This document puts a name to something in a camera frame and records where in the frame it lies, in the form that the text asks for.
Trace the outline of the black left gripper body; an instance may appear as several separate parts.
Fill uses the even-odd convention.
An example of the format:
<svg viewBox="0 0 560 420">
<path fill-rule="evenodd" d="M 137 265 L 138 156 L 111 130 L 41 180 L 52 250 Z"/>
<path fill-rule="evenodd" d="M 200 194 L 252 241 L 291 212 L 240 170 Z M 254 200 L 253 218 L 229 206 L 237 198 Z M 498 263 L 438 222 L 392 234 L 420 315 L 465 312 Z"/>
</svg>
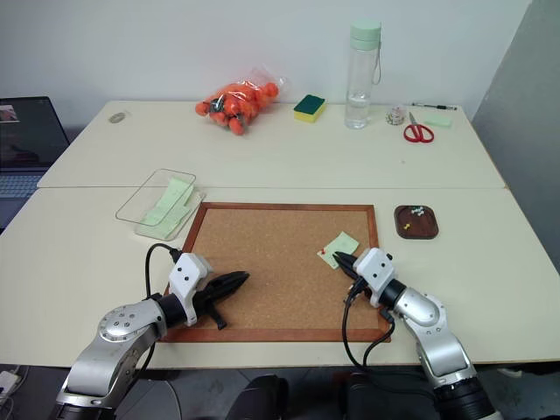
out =
<svg viewBox="0 0 560 420">
<path fill-rule="evenodd" d="M 219 330 L 227 326 L 227 322 L 219 314 L 216 302 L 225 296 L 226 286 L 224 283 L 210 282 L 203 290 L 199 290 L 193 297 L 193 306 L 198 318 L 210 317 Z"/>
</svg>

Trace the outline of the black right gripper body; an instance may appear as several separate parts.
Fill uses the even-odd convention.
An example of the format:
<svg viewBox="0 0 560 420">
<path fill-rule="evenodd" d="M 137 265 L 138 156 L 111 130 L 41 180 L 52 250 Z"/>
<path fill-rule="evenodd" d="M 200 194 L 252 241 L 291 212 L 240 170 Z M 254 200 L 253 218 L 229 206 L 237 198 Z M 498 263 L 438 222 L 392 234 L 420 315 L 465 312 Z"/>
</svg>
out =
<svg viewBox="0 0 560 420">
<path fill-rule="evenodd" d="M 355 272 L 355 279 L 353 279 L 346 301 L 352 303 L 360 294 L 364 294 L 366 299 L 370 299 L 368 282 Z"/>
</svg>

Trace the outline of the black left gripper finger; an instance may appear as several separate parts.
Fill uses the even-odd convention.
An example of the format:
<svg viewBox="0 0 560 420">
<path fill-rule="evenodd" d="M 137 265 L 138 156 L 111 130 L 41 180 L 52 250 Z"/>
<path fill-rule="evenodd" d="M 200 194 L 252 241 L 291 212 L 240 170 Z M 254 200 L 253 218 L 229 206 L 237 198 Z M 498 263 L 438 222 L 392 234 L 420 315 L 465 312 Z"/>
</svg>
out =
<svg viewBox="0 0 560 420">
<path fill-rule="evenodd" d="M 249 278 L 247 271 L 234 271 L 215 277 L 208 284 L 215 290 L 237 290 Z"/>
<path fill-rule="evenodd" d="M 243 286 L 243 281 L 228 282 L 222 284 L 216 291 L 216 300 L 218 302 L 234 295 Z"/>
</svg>

